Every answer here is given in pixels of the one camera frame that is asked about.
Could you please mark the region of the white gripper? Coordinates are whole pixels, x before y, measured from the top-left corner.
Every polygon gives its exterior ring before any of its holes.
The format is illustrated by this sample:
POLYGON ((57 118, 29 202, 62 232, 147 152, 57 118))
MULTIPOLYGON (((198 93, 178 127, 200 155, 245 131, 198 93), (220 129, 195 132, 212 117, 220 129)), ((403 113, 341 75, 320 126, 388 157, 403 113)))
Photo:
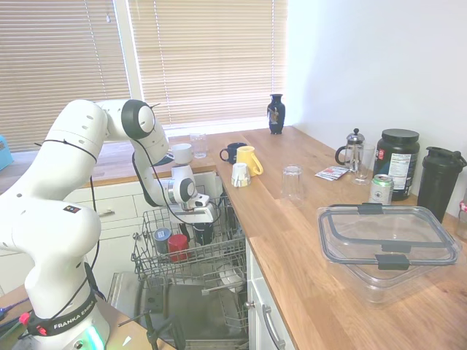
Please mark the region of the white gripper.
POLYGON ((174 223, 182 223, 180 224, 180 232, 186 238, 190 237, 186 224, 200 223, 199 232, 204 236, 208 231, 207 223, 212 223, 217 219, 217 210, 212 203, 189 211, 182 210, 178 205, 172 205, 169 207, 169 219, 174 223))

